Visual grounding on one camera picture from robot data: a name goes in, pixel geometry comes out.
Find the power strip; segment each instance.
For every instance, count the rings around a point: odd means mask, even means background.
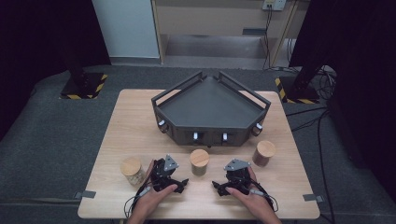
[[[281,11],[285,8],[287,0],[264,0],[262,3],[263,10],[269,10],[270,7],[273,11]]]

